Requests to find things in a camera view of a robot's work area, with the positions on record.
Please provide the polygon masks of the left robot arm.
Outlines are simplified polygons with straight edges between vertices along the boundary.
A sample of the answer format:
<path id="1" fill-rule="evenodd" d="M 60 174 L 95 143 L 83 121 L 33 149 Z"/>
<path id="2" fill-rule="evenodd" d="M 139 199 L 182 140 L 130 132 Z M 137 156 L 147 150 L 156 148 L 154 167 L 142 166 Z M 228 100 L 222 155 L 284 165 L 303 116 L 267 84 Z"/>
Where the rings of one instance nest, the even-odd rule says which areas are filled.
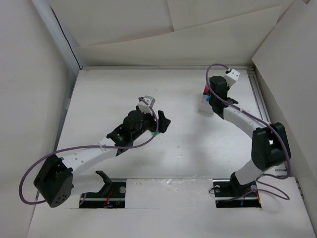
<path id="1" fill-rule="evenodd" d="M 133 143 L 146 131 L 164 133 L 171 121 L 163 111 L 158 118 L 140 110 L 130 111 L 123 123 L 109 133 L 96 148 L 84 149 L 64 157 L 56 154 L 45 159 L 34 180 L 34 186 L 51 208 L 64 203 L 70 196 L 93 194 L 107 197 L 112 180 L 101 170 L 92 175 L 84 172 L 98 163 L 117 157 L 133 147 Z"/>

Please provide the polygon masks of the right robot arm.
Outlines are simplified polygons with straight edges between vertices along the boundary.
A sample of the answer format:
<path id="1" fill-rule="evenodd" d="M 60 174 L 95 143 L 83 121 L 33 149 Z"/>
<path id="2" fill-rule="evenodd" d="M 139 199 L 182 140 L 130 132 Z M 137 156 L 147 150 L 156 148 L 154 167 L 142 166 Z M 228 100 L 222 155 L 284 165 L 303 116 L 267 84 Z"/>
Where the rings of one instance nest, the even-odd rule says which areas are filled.
<path id="1" fill-rule="evenodd" d="M 234 201 L 258 192 L 257 188 L 252 188 L 252 183 L 269 176 L 268 170 L 283 163 L 287 172 L 282 179 L 289 178 L 291 152 L 284 125 L 269 123 L 238 107 L 238 102 L 228 97 L 230 87 L 223 76 L 206 77 L 206 84 L 213 112 L 241 129 L 252 140 L 250 161 L 231 174 L 228 185 L 232 193 L 230 199 Z"/>

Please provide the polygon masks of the pink highlighter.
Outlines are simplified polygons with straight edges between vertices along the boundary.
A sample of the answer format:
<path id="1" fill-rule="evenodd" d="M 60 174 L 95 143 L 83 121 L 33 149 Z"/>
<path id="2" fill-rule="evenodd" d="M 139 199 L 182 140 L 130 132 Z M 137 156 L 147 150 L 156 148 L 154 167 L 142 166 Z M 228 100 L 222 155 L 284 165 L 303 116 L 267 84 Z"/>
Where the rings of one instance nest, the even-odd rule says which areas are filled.
<path id="1" fill-rule="evenodd" d="M 205 89 L 204 89 L 204 92 L 203 92 L 203 95 L 209 96 L 210 94 L 211 94 L 211 93 L 210 93 L 209 88 L 205 88 Z"/>

